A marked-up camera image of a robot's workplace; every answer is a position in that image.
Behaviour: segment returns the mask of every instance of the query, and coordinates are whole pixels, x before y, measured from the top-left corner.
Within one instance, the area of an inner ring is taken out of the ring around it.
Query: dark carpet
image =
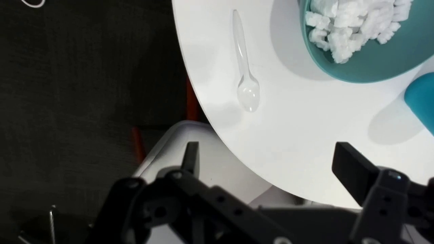
[[[0,243],[58,211],[92,220],[146,148],[184,111],[168,0],[0,1]]]

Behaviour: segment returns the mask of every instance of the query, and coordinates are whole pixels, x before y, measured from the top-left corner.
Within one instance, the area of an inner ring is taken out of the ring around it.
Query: bowl
[[[385,45],[368,41],[347,64],[334,64],[329,51],[309,42],[311,27],[305,12],[311,0],[299,1],[300,31],[314,64],[329,76],[349,83],[374,83],[398,76],[434,56],[434,0],[413,0],[409,18]]]

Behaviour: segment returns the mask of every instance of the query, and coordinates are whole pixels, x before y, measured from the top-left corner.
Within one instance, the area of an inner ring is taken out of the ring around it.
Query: plastic spoon
[[[258,107],[260,89],[257,80],[249,70],[242,23],[235,9],[233,11],[233,38],[241,68],[241,80],[237,87],[238,102],[246,111],[252,112]]]

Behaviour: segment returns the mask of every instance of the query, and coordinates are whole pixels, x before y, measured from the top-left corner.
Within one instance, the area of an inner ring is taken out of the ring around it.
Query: cable
[[[21,3],[25,4],[29,8],[40,8],[44,4],[44,0],[40,0],[39,4],[29,4],[29,3],[27,3],[27,0],[21,0]]]

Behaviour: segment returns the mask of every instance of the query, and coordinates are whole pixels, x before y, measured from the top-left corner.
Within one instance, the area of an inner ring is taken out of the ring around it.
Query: round white table
[[[413,182],[434,176],[434,137],[402,100],[432,60],[371,84],[337,81],[309,58],[296,0],[172,0],[182,60],[196,98],[227,148],[273,186],[310,201],[357,207],[330,172],[336,141]],[[238,9],[250,69],[260,83],[256,112],[238,104],[231,35]]]

